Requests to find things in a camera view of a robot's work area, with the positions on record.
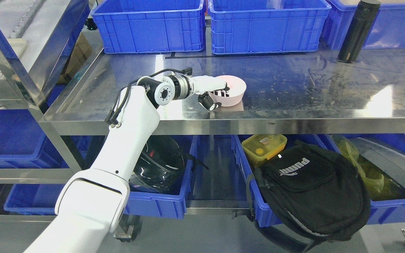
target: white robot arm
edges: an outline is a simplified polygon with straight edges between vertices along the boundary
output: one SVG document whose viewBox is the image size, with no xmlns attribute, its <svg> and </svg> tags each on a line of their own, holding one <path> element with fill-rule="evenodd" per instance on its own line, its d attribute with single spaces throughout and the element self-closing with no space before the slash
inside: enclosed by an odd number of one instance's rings
<svg viewBox="0 0 405 253">
<path fill-rule="evenodd" d="M 109 134 L 95 162 L 66 183 L 55 206 L 57 217 L 25 253 L 97 252 L 126 206 L 130 175 L 159 124 L 156 108 L 196 93 L 204 107 L 215 109 L 219 104 L 207 92 L 223 89 L 227 89 L 224 80 L 187 75 L 170 75 L 162 81 L 141 77 L 136 86 L 124 88 L 106 119 Z"/>
</svg>

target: yellow plastic bag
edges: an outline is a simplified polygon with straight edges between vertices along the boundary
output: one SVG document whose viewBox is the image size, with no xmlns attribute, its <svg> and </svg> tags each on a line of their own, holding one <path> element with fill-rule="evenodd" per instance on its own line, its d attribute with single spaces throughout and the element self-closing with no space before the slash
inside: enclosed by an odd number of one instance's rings
<svg viewBox="0 0 405 253">
<path fill-rule="evenodd" d="M 376 165 L 360 156 L 357 148 L 342 135 L 332 135 L 340 152 L 346 157 L 359 172 L 367 187 L 371 200 L 396 200 L 404 198 L 405 189 L 397 184 L 392 178 L 384 174 Z"/>
</svg>

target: black thermos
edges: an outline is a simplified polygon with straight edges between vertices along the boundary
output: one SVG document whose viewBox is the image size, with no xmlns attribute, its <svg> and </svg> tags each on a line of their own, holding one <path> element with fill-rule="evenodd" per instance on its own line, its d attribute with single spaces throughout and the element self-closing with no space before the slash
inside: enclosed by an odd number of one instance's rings
<svg viewBox="0 0 405 253">
<path fill-rule="evenodd" d="M 355 62 L 364 46 L 380 6 L 381 3 L 376 0 L 362 0 L 359 2 L 340 49 L 339 61 L 344 63 Z"/>
</svg>

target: motorcycle helmet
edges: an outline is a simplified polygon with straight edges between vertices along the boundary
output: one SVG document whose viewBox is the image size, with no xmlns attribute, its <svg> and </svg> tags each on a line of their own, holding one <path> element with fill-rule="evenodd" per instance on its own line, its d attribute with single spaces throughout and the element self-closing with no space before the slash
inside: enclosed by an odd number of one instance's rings
<svg viewBox="0 0 405 253">
<path fill-rule="evenodd" d="M 176 194 L 185 172 L 179 144 L 170 136 L 151 136 L 129 180 L 133 191 Z"/>
</svg>

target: puma logo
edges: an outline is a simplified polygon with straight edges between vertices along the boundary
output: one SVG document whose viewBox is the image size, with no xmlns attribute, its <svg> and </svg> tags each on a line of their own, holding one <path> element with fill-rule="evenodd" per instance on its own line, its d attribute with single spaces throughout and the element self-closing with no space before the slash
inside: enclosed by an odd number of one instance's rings
<svg viewBox="0 0 405 253">
<path fill-rule="evenodd" d="M 281 173 L 280 176 L 296 176 L 298 174 L 296 171 L 304 167 L 304 165 L 306 165 L 309 162 L 310 161 L 308 159 L 303 157 L 302 161 L 297 162 L 294 165 L 291 165 L 290 167 L 287 167 L 285 169 L 279 170 L 279 172 Z"/>
</svg>

